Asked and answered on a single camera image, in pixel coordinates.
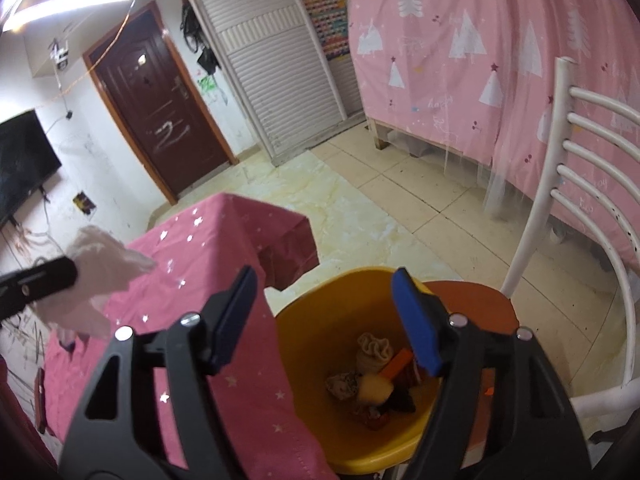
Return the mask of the white tissue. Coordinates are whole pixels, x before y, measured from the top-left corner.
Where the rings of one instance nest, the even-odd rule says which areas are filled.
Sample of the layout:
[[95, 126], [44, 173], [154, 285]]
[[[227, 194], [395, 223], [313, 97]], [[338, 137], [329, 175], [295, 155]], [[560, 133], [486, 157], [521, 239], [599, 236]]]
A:
[[77, 280], [73, 286], [36, 302], [35, 312], [43, 323], [55, 328], [58, 342], [67, 348], [76, 338], [106, 339], [111, 323], [103, 314], [115, 292], [126, 292], [136, 278], [151, 273], [156, 262], [126, 247], [97, 226], [85, 226], [66, 248]]

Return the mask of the trash pile in bin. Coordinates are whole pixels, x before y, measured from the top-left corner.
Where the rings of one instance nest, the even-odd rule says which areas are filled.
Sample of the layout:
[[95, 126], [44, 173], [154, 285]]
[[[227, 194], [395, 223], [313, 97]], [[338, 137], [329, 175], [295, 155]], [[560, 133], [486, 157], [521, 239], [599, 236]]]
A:
[[411, 350], [395, 350], [386, 337], [362, 333], [356, 340], [355, 367], [327, 377], [324, 388], [360, 424], [372, 429], [392, 416], [414, 415], [418, 402], [412, 389], [420, 385]]

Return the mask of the red chair seat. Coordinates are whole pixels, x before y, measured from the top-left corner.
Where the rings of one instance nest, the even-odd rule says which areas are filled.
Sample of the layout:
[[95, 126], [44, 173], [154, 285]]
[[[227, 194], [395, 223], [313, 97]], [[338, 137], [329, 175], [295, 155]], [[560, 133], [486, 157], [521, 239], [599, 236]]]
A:
[[39, 367], [34, 382], [35, 425], [40, 434], [49, 432], [46, 415], [46, 390], [44, 390], [44, 369]]

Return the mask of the pink star tablecloth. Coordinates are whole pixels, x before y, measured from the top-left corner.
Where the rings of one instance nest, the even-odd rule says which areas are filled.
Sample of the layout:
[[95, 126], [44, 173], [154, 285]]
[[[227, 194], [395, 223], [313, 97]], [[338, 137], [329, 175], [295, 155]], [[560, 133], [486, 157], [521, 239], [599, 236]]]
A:
[[64, 434], [65, 479], [329, 479], [296, 416], [267, 288], [318, 264], [309, 220], [221, 193], [149, 232], [156, 261]]

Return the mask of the dark brown door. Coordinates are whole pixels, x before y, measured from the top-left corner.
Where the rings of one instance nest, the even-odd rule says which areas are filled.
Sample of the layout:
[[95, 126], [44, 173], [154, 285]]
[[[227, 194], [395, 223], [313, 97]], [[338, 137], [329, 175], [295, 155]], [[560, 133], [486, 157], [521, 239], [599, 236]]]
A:
[[238, 159], [151, 2], [82, 55], [118, 130], [171, 205]]

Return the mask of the white metal chair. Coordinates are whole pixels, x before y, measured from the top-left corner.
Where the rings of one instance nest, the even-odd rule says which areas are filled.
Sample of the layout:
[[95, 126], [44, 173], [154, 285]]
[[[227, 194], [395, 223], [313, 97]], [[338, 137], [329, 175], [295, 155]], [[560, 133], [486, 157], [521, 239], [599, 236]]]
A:
[[639, 112], [620, 100], [612, 99], [601, 93], [584, 89], [575, 84], [577, 62], [567, 56], [557, 58], [554, 62], [554, 89], [550, 122], [550, 132], [547, 151], [544, 155], [544, 166], [518, 248], [509, 266], [500, 292], [506, 298], [513, 296], [518, 283], [524, 275], [530, 259], [537, 248], [537, 243], [544, 226], [551, 214], [552, 206], [560, 205], [575, 219], [582, 222], [600, 246], [603, 248], [608, 261], [614, 270], [622, 295], [625, 309], [626, 347], [624, 374], [622, 382], [613, 388], [595, 393], [575, 396], [572, 399], [573, 408], [580, 418], [589, 418], [614, 414], [639, 408], [639, 379], [634, 377], [634, 363], [636, 362], [637, 315], [636, 302], [632, 296], [632, 288], [620, 252], [615, 248], [610, 238], [592, 220], [585, 211], [572, 202], [560, 191], [563, 181], [577, 186], [596, 200], [604, 210], [616, 221], [618, 227], [626, 235], [634, 252], [639, 251], [639, 235], [630, 220], [623, 214], [619, 206], [608, 197], [606, 192], [599, 190], [586, 178], [580, 176], [566, 164], [568, 155], [589, 162], [592, 166], [603, 171], [616, 181], [634, 200], [639, 199], [639, 187], [634, 180], [589, 148], [570, 140], [572, 130], [578, 126], [597, 138], [608, 142], [631, 157], [639, 159], [639, 147], [593, 120], [574, 112], [576, 102], [595, 105], [620, 117], [630, 120], [637, 125]]

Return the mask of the black bags on hooks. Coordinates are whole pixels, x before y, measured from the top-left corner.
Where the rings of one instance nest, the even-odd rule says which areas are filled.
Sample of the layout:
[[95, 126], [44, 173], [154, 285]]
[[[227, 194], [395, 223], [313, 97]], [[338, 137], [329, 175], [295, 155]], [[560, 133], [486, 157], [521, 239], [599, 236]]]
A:
[[181, 0], [180, 30], [186, 46], [198, 56], [198, 65], [210, 76], [214, 76], [220, 64], [213, 49], [209, 47], [190, 0]]

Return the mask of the pink tree-print bed curtain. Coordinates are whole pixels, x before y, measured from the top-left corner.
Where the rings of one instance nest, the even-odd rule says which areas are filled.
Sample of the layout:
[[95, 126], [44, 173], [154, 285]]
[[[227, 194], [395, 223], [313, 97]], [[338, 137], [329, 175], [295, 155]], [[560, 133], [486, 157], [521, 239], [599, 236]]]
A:
[[639, 21], [627, 0], [349, 0], [364, 112], [538, 188], [554, 63], [579, 87], [639, 103]]

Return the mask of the white louvered wardrobe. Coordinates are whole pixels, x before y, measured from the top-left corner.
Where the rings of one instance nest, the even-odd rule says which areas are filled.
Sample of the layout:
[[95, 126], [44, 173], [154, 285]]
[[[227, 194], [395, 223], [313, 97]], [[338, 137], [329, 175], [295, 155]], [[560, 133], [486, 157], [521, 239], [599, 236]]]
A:
[[191, 0], [273, 165], [363, 121], [349, 55], [329, 60], [303, 0]]

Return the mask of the black wall television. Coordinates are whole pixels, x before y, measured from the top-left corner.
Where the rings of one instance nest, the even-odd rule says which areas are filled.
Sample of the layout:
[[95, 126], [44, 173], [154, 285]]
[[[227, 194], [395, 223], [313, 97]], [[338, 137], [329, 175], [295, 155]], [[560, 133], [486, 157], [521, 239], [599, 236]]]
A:
[[62, 164], [34, 110], [1, 124], [1, 225], [10, 221], [35, 190]]

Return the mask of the wooden bed frame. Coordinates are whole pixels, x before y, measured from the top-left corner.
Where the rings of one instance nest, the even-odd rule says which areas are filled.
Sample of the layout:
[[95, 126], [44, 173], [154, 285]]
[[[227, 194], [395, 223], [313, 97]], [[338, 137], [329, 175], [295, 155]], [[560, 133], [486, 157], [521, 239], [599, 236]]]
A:
[[425, 140], [420, 136], [393, 127], [386, 124], [386, 122], [380, 122], [372, 117], [366, 118], [366, 128], [371, 133], [374, 147], [379, 151], [383, 151], [392, 146], [413, 158], [440, 160], [443, 165], [447, 165], [450, 160], [478, 165], [475, 159], [464, 156], [454, 148]]

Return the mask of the colourful wall chart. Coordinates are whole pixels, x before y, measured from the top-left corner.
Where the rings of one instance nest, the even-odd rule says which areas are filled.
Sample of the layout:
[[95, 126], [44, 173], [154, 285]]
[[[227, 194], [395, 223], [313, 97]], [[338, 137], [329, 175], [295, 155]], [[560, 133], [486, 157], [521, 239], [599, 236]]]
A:
[[328, 61], [349, 55], [345, 0], [302, 0]]

